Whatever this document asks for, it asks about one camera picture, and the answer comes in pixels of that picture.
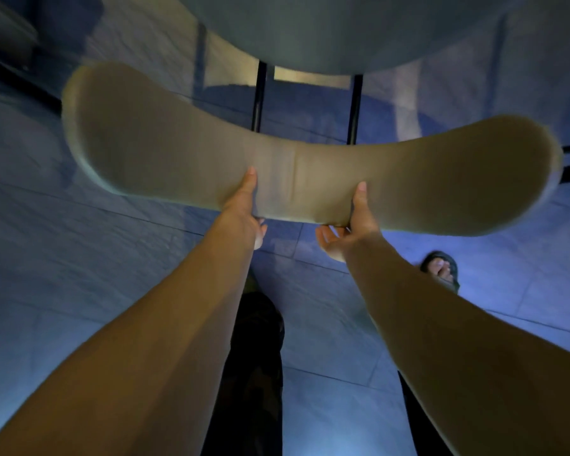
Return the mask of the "person's right hand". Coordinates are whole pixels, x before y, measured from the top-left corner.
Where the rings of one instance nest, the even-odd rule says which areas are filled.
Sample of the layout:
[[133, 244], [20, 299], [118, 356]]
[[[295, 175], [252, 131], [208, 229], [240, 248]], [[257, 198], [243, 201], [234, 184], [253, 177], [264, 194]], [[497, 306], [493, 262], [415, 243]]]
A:
[[350, 223], [345, 227], [320, 225], [315, 229], [320, 249], [335, 261], [346, 262], [347, 256], [358, 243], [381, 243], [385, 239], [372, 214], [371, 221], [353, 221], [352, 203]]

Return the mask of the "person's left hand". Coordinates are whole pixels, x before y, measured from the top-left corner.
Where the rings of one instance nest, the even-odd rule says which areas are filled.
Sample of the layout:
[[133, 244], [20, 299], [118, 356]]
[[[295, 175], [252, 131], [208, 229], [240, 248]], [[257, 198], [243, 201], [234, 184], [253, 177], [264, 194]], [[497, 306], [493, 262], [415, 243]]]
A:
[[266, 220], [264, 218], [255, 216], [254, 203], [253, 206], [236, 205], [236, 191], [225, 202], [220, 217], [226, 219], [228, 225], [232, 227], [235, 227], [235, 224], [237, 225], [237, 227], [242, 227], [243, 236], [249, 239], [252, 238], [253, 250], [258, 250], [259, 248], [261, 248], [263, 244], [268, 229], [268, 225], [266, 224]]

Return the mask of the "beige cloth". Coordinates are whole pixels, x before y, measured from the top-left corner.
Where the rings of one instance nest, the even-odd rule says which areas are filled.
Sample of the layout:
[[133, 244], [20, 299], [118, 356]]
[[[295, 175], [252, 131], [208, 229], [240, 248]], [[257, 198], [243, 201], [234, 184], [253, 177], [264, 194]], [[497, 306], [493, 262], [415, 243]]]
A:
[[405, 142], [306, 143], [226, 122], [113, 62], [79, 67], [61, 102], [70, 151], [105, 190], [219, 210], [252, 166], [256, 214], [281, 221], [344, 226], [365, 181], [381, 229], [477, 237], [547, 201], [563, 172], [551, 131], [517, 115]]

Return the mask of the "person's left forearm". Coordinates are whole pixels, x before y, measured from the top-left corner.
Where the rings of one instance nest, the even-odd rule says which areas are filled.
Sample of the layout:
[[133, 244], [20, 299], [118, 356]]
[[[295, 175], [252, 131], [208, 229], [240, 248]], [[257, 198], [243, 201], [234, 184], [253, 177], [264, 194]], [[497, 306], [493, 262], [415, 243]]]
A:
[[170, 275], [26, 400], [0, 431], [0, 456], [199, 456], [265, 229], [220, 215]]

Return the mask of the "person's right forearm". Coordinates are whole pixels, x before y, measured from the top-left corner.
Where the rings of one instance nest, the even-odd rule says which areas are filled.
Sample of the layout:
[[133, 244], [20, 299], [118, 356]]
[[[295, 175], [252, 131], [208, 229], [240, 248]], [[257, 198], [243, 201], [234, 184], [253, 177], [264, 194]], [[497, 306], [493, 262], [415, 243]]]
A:
[[381, 235], [347, 266], [399, 371], [459, 456], [570, 456], [570, 352], [486, 313]]

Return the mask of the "black metal table leg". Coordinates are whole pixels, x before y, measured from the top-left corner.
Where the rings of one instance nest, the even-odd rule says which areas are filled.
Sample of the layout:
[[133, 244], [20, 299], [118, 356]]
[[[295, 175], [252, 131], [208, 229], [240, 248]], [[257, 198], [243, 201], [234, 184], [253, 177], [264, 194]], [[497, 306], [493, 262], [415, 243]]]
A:
[[352, 79], [352, 95], [350, 116], [347, 132], [347, 145], [355, 145], [357, 143], [358, 122], [360, 117], [360, 104], [362, 99], [362, 88], [364, 83], [364, 75], [354, 75]]
[[251, 130], [253, 132], [260, 132], [261, 130], [261, 119], [263, 115], [264, 96], [266, 90], [266, 78], [267, 64], [260, 60], [258, 63], [253, 109], [251, 114]]

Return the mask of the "person's right foot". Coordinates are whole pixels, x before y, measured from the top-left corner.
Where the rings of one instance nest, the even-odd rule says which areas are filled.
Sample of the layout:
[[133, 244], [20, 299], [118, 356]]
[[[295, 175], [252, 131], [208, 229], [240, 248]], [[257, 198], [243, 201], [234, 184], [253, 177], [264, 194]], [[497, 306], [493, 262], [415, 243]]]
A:
[[434, 258], [427, 264], [427, 273], [449, 284], [454, 283], [454, 276], [450, 272], [450, 263], [443, 258]]

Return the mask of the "dark sandal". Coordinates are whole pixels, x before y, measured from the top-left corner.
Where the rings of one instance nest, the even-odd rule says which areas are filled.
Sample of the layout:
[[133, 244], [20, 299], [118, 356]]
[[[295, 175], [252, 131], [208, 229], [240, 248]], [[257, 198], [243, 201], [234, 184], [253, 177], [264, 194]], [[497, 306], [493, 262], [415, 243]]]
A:
[[455, 294], [459, 293], [458, 265], [447, 253], [438, 250], [430, 252], [425, 256], [418, 268], [449, 291]]

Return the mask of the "dark trousers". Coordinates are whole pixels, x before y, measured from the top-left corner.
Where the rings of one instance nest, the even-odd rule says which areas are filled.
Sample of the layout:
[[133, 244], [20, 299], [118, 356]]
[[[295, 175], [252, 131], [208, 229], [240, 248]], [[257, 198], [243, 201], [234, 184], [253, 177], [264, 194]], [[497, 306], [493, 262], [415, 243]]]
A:
[[248, 273], [200, 456], [282, 456], [284, 320]]

